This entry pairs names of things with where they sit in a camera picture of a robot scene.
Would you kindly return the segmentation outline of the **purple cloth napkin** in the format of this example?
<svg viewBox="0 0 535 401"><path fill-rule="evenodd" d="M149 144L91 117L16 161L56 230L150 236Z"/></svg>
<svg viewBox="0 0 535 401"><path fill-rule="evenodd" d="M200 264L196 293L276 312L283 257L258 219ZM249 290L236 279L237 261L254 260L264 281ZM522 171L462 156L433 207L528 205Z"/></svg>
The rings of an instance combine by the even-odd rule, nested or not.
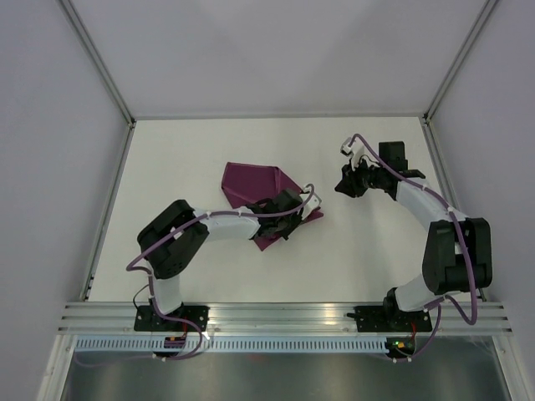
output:
<svg viewBox="0 0 535 401"><path fill-rule="evenodd" d="M293 222L303 225L324 216L320 208L305 221L301 217L302 209L293 214L275 216L303 204L299 196L302 187L277 166L228 162L221 188L231 207L245 206L254 214L271 214L271 218L260 218L260 225L278 224L279 231ZM264 251L279 239L257 238L254 242Z"/></svg>

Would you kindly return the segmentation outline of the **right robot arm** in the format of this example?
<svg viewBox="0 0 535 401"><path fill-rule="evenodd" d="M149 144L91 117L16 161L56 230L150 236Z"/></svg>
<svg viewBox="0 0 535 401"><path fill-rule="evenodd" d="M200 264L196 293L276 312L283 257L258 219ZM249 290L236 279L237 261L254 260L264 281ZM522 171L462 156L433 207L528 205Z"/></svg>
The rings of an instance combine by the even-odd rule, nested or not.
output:
<svg viewBox="0 0 535 401"><path fill-rule="evenodd" d="M427 232L421 272L414 279L387 292L381 318L400 330L413 312L430 310L450 301L469 325L478 318L477 292L492 283L492 239L487 220L457 210L435 191L425 175L409 167L402 141L381 142L369 150L372 160L356 156L355 134L340 152L349 160L335 191L359 198L367 190L382 190L406 208Z"/></svg>

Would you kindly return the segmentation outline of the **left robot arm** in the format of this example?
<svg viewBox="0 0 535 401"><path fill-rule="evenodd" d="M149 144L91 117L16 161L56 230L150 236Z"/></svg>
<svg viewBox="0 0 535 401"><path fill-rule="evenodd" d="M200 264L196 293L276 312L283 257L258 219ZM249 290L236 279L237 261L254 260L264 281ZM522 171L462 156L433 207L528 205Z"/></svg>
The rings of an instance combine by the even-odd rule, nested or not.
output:
<svg viewBox="0 0 535 401"><path fill-rule="evenodd" d="M139 270L137 263L146 261L153 320L172 331L182 321L180 274L201 246L230 239L288 239L320 206L312 185L302 191L282 190L273 198L225 211L196 209L185 200L176 200L138 234L140 255L127 270Z"/></svg>

